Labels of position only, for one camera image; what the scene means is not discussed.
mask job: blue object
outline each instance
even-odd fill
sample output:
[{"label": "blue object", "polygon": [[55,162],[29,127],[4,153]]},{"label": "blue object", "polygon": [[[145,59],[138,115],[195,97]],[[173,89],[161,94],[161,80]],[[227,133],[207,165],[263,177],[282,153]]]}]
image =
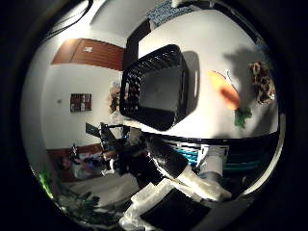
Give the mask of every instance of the blue object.
[{"label": "blue object", "polygon": [[161,5],[148,11],[146,13],[146,17],[148,17],[154,23],[156,28],[164,24],[165,22],[171,20],[174,17],[191,12],[193,12],[193,9],[189,7],[173,8],[171,6],[171,1],[167,0]]}]

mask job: green leaves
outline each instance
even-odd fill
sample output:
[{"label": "green leaves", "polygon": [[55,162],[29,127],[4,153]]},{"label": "green leaves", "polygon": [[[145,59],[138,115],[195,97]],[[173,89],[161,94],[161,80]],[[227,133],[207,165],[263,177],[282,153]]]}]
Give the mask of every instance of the green leaves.
[{"label": "green leaves", "polygon": [[239,126],[242,128],[245,128],[245,120],[247,118],[251,118],[252,117],[252,113],[251,110],[249,108],[245,108],[245,109],[237,109],[236,111],[234,111],[235,114],[235,118],[234,118],[234,125],[235,126]]}]

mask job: white wall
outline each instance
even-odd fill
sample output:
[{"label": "white wall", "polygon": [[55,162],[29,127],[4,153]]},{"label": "white wall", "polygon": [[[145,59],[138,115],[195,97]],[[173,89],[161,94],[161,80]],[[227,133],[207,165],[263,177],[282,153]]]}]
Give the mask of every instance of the white wall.
[{"label": "white wall", "polygon": [[[110,43],[114,42],[115,45],[123,47],[123,44],[126,42],[126,39],[115,36],[112,33],[93,31],[90,28],[92,17],[96,14],[97,9],[104,4],[104,2],[105,0],[95,0],[93,7],[84,18],[82,18],[74,26],[44,43],[37,50],[35,57],[31,61],[23,86],[20,105],[20,123],[24,147],[29,163],[34,172],[41,171],[42,165],[47,165],[48,170],[56,176],[56,172],[52,168],[46,154],[46,145],[48,144],[48,148],[51,146],[49,145],[50,143],[44,142],[46,139],[43,135],[43,127],[45,128],[48,125],[42,125],[41,114],[43,114],[43,111],[41,110],[41,100],[43,98],[43,93],[45,92],[45,90],[43,90],[43,88],[46,87],[45,83],[48,80],[48,77],[53,76],[52,66],[50,66],[50,64],[62,43],[69,38],[85,38],[98,39]],[[71,15],[79,13],[85,8],[87,3],[88,1],[85,1],[81,5],[77,6],[64,18],[68,18]]]},{"label": "white wall", "polygon": [[[98,138],[86,134],[85,124],[110,121],[105,102],[112,81],[119,81],[119,71],[82,64],[49,67],[40,106],[46,148],[70,147],[74,142],[78,145],[99,142]],[[72,93],[90,93],[91,111],[71,113]]]},{"label": "white wall", "polygon": [[128,38],[145,20],[145,13],[163,1],[107,0],[93,18],[91,27]]}]

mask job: green object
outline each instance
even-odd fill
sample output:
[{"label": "green object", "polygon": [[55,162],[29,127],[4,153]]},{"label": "green object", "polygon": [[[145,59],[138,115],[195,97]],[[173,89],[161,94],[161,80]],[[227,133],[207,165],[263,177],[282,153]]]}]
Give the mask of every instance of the green object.
[{"label": "green object", "polygon": [[43,166],[41,172],[38,174],[38,179],[40,186],[44,189],[49,198],[54,199],[50,191],[50,185],[52,184],[51,174],[47,171],[46,166]]},{"label": "green object", "polygon": [[252,117],[251,110],[249,108],[245,108],[245,109],[237,109],[234,112],[235,112],[234,125],[245,128],[245,120],[247,118]]},{"label": "green object", "polygon": [[38,181],[47,195],[53,199],[61,210],[69,217],[78,221],[90,223],[90,224],[104,224],[104,225],[115,225],[118,223],[119,218],[115,217],[110,212],[99,212],[98,196],[91,196],[91,192],[85,194],[78,194],[71,189],[63,186],[58,181],[60,193],[54,198],[51,193],[50,187],[53,184],[51,173],[47,171],[46,166],[43,166],[41,172],[38,174]]}]

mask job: room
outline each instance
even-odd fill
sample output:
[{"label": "room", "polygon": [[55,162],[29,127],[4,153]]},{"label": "room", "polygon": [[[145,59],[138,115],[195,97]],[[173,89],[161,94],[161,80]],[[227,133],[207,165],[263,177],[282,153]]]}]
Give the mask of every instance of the room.
[{"label": "room", "polygon": [[[222,153],[220,159],[207,159],[207,165],[213,161],[211,170],[221,175],[223,172],[222,188],[231,192],[233,199],[251,189],[279,151],[277,143],[283,139],[279,131],[283,124],[279,97],[275,93],[256,93],[251,84],[250,68],[254,69],[249,65],[260,61],[270,70],[270,78],[277,78],[262,37],[223,5],[184,1],[177,6],[176,2],[96,0],[85,11],[89,2],[84,1],[56,23],[32,59],[21,102],[23,140],[33,173],[37,177],[50,175],[54,184],[50,185],[49,195],[60,207],[65,207],[61,206],[62,187],[80,195],[91,192],[93,200],[99,198],[97,215],[103,213],[107,217],[108,211],[115,211],[118,221],[129,209],[131,197],[151,180],[156,182],[155,177],[149,182],[137,177],[149,177],[152,166],[121,174],[113,168],[113,158],[106,158],[109,166],[104,166],[104,173],[87,179],[77,179],[69,170],[57,167],[59,157],[104,153],[99,137],[104,129],[111,131],[109,135],[116,140],[126,139],[127,134],[131,138],[136,135],[132,143],[140,141],[139,133],[142,138],[160,138],[185,157],[192,170],[210,151]],[[121,94],[127,93],[122,87],[123,76],[129,76],[146,55],[171,44],[176,45],[171,48],[179,52],[181,68],[186,71],[186,86],[181,82],[178,87],[186,89],[181,91],[185,112],[163,127],[160,124],[167,116],[150,122],[150,116],[124,115],[118,102],[122,96],[125,99]],[[226,90],[232,87],[226,94],[218,89],[221,78],[228,85]],[[143,92],[153,92],[146,95],[143,103],[153,102],[148,95],[154,95],[156,106],[168,107],[163,104],[170,85],[162,86],[155,95],[154,84],[157,82],[147,83],[150,88],[144,87]],[[268,101],[261,102],[262,96]],[[86,124],[94,129],[94,134],[99,131],[99,136],[87,132]],[[110,221],[95,225],[107,229],[118,224]]]}]

